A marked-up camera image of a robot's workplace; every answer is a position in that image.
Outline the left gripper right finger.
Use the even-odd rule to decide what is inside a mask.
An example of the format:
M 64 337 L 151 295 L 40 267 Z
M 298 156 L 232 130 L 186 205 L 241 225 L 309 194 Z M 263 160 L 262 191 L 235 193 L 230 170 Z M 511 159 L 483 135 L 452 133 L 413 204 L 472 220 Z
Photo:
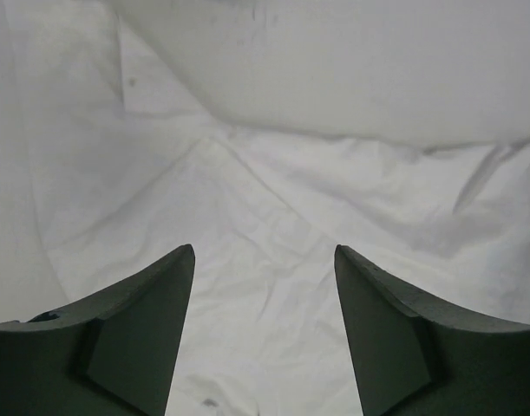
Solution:
M 530 325 L 465 309 L 345 245 L 337 292 L 366 415 L 530 415 Z

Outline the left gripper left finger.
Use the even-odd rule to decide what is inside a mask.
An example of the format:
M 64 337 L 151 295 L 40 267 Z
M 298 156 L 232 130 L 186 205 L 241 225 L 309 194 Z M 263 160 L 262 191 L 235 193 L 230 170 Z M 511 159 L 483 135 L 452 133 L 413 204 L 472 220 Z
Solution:
M 194 250 L 27 322 L 0 323 L 0 415 L 162 415 Z

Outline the white t shirt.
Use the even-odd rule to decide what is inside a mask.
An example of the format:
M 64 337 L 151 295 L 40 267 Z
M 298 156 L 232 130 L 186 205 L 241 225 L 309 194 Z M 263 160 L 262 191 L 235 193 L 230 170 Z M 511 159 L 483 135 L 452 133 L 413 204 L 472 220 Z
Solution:
M 530 141 L 418 150 L 230 127 L 104 3 L 0 1 L 0 322 L 196 256 L 171 415 L 358 415 L 347 244 L 530 324 Z

